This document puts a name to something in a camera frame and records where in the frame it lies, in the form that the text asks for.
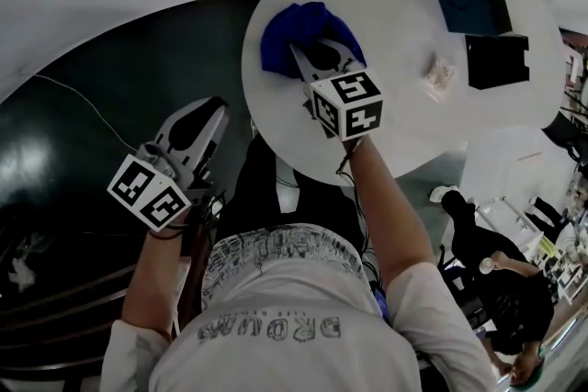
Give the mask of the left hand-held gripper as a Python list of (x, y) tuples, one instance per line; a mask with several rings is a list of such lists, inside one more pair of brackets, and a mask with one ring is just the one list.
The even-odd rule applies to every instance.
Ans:
[(228, 124), (229, 107), (220, 97), (182, 107), (160, 127), (156, 143), (143, 143), (126, 156), (108, 193), (148, 229), (171, 226), (211, 191), (207, 165)]

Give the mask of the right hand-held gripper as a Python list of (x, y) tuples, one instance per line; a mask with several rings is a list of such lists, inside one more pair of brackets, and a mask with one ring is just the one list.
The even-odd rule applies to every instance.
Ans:
[[(310, 46), (290, 44), (310, 99), (312, 114), (324, 129), (347, 141), (380, 126), (383, 94), (366, 65), (344, 44), (319, 39)], [(340, 56), (334, 68), (334, 51)]]

